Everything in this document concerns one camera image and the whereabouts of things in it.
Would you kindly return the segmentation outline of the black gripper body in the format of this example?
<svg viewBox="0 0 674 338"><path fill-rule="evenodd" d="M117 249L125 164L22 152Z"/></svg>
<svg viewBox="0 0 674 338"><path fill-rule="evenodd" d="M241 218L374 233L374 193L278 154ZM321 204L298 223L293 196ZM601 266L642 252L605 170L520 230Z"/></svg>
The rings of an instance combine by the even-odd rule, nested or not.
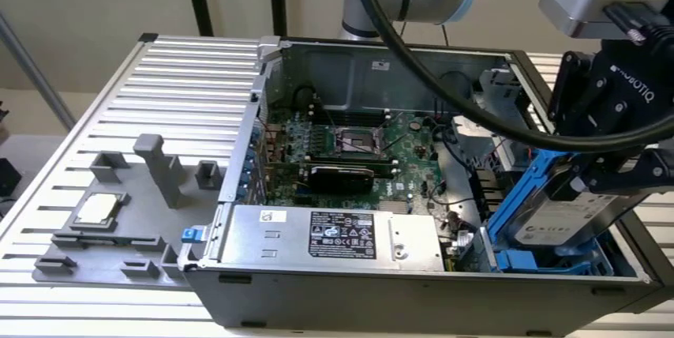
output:
<svg viewBox="0 0 674 338"><path fill-rule="evenodd" d="M592 79L600 88L592 113L594 133L625 133L662 120L673 112L673 53L662 56L626 40L604 40L593 56Z"/></svg>

